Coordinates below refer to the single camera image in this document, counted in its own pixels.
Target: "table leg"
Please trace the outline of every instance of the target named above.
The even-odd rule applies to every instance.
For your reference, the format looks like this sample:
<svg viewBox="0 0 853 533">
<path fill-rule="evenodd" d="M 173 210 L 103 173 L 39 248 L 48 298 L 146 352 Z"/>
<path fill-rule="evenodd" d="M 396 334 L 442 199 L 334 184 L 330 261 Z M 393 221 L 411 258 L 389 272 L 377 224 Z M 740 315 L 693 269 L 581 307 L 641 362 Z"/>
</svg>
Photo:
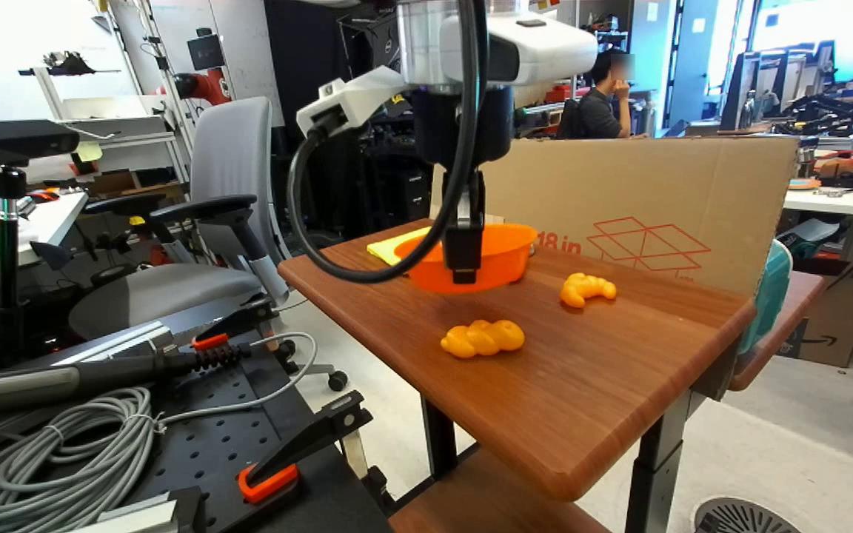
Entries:
<svg viewBox="0 0 853 533">
<path fill-rule="evenodd" d="M 802 319 L 793 334 L 789 338 L 789 350 L 783 356 L 802 359 L 802 344 L 805 344 L 808 319 Z"/>
<path fill-rule="evenodd" d="M 687 415 L 690 398 L 682 395 L 642 435 L 632 478 L 629 533 L 666 533 Z"/>
<path fill-rule="evenodd" d="M 430 470 L 432 478 L 445 478 L 457 464 L 454 420 L 445 412 L 439 412 L 426 398 L 422 398 L 422 402 L 423 402 Z"/>
</svg>

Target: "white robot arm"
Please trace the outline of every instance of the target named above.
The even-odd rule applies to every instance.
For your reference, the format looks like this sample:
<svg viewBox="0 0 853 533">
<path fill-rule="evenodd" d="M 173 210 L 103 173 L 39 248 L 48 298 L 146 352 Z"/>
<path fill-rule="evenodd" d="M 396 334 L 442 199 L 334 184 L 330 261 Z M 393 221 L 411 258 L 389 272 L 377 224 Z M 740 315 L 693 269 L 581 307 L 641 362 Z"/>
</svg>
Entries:
<svg viewBox="0 0 853 533">
<path fill-rule="evenodd" d="M 365 0 L 305 0 L 330 8 Z M 368 0 L 396 13 L 401 72 L 377 69 L 349 82 L 334 79 L 296 113 L 305 142 L 291 162 L 287 210 L 309 258 L 330 276 L 377 285 L 402 276 L 445 244 L 457 285 L 470 285 L 484 264 L 485 186 L 481 162 L 513 142 L 513 87 L 547 82 L 589 72 L 598 41 L 555 17 L 528 13 L 528 0 Z M 416 110 L 419 147 L 447 168 L 445 204 L 423 244 L 389 269 L 343 269 L 309 244 L 299 220 L 312 155 L 340 130 L 362 128 L 392 96 Z"/>
</svg>

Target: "red object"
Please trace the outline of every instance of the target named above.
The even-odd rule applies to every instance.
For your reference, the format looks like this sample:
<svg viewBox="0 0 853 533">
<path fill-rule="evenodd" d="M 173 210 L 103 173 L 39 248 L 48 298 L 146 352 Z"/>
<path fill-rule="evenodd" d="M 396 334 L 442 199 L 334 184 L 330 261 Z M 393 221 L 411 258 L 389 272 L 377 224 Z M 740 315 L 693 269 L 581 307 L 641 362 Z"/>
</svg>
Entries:
<svg viewBox="0 0 853 533">
<path fill-rule="evenodd" d="M 228 334 L 193 338 L 189 344 L 196 352 L 210 352 L 228 347 Z"/>
<path fill-rule="evenodd" d="M 539 232 L 528 224 L 490 224 L 484 233 L 484 267 L 475 285 L 454 285 L 445 245 L 432 245 L 432 253 L 410 272 L 410 279 L 411 285 L 442 296 L 516 285 L 528 269 L 528 254 L 534 253 L 537 233 Z M 407 258 L 419 244 L 422 239 L 410 239 L 396 245 L 396 254 Z"/>
<path fill-rule="evenodd" d="M 248 506 L 262 506 L 262 503 L 273 501 L 278 492 L 299 484 L 296 464 L 287 464 L 278 475 L 273 475 L 270 479 L 254 484 L 254 485 L 248 484 L 248 475 L 251 475 L 251 464 L 238 475 L 238 488 Z"/>
<path fill-rule="evenodd" d="M 31 192 L 35 204 L 48 204 L 48 201 L 56 201 L 59 192 L 56 189 L 32 189 Z"/>
<path fill-rule="evenodd" d="M 204 72 L 204 75 L 193 75 L 193 93 L 204 100 L 210 100 L 213 106 L 226 103 L 226 82 L 223 82 L 223 72 Z"/>
<path fill-rule="evenodd" d="M 573 100 L 573 87 L 570 82 L 550 87 L 550 93 L 546 93 L 546 100 L 547 103 Z"/>
<path fill-rule="evenodd" d="M 152 245 L 152 264 L 153 267 L 170 264 L 170 254 L 165 254 L 165 248 L 161 244 Z"/>
</svg>

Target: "chair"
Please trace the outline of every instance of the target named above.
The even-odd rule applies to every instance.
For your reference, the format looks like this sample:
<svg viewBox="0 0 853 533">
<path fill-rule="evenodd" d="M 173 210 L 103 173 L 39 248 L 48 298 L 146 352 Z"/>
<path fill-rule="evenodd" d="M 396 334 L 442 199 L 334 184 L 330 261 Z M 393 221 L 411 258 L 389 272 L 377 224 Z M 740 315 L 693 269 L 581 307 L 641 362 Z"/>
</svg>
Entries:
<svg viewBox="0 0 853 533">
<path fill-rule="evenodd" d="M 273 208 L 270 156 L 266 99 L 207 110 L 196 124 L 189 201 L 148 216 L 176 264 L 94 287 L 75 306 L 71 330 L 97 338 L 188 307 L 216 319 L 254 298 L 285 301 L 291 287 L 276 264 L 291 253 Z M 330 374 L 334 392 L 346 386 L 327 365 L 312 374 Z"/>
</svg>

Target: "white wall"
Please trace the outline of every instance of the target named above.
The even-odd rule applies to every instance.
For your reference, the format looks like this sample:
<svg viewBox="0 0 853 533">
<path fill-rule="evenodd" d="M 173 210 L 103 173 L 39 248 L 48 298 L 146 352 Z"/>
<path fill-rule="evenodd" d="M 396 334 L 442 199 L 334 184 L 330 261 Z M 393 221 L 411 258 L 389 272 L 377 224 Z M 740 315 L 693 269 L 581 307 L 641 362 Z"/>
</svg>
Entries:
<svg viewBox="0 0 853 533">
<path fill-rule="evenodd" d="M 93 69 L 116 75 L 56 76 L 59 99 L 134 96 L 119 45 L 93 25 L 88 0 L 0 0 L 0 119 L 45 119 L 48 103 L 22 69 L 51 51 L 81 51 Z"/>
<path fill-rule="evenodd" d="M 733 76 L 735 57 L 746 51 L 752 0 L 721 0 L 712 48 L 709 96 L 721 99 Z"/>
<path fill-rule="evenodd" d="M 146 93 L 158 93 L 162 76 L 153 57 L 140 48 L 146 28 L 137 16 L 137 5 L 131 0 L 112 0 L 112 5 L 121 17 L 131 60 Z M 265 0 L 153 0 L 152 5 L 176 75 L 193 72 L 188 41 L 196 39 L 196 28 L 213 28 L 223 35 L 235 99 L 266 96 L 276 106 L 273 115 L 282 124 Z"/>
<path fill-rule="evenodd" d="M 635 0 L 632 87 L 653 93 L 653 133 L 663 128 L 676 0 Z"/>
</svg>

